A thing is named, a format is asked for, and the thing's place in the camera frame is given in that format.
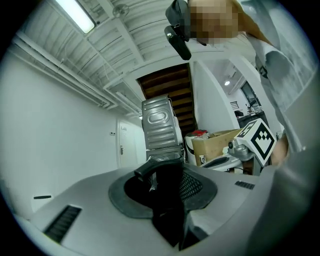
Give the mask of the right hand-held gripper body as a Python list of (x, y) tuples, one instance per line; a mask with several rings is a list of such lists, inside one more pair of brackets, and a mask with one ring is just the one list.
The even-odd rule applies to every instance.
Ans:
[(253, 160), (252, 173), (260, 174), (268, 163), (276, 138), (261, 119), (250, 121), (228, 142), (228, 153), (241, 162)]

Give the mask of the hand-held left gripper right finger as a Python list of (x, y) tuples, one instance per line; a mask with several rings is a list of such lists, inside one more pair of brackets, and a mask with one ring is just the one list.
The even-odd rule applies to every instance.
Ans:
[(217, 194), (204, 209), (191, 211), (192, 222), (208, 237), (185, 249), (184, 255), (247, 256), (250, 237), (270, 195), (272, 169), (260, 176), (190, 169), (213, 180)]

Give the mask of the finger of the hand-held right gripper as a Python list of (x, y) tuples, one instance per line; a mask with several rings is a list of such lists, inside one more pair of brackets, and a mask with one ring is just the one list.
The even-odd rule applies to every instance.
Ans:
[(234, 170), (235, 172), (241, 172), (242, 162), (238, 158), (231, 156), (229, 160), (226, 162), (208, 161), (202, 164), (201, 167), (220, 171), (220, 172), (230, 172), (232, 170)]
[(210, 162), (227, 162), (231, 155), (229, 153), (217, 156), (210, 160)]

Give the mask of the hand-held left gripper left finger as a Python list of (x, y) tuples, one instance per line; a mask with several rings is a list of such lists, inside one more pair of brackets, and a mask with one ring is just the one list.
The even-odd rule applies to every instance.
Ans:
[(124, 199), (148, 218), (132, 218), (120, 212), (109, 198), (109, 187), (118, 178), (132, 172), (120, 168), (84, 178), (30, 218), (41, 232), (67, 207), (80, 208), (80, 213), (61, 241), (61, 246), (85, 256), (172, 256), (178, 246), (171, 246), (152, 224), (153, 211), (125, 193)]

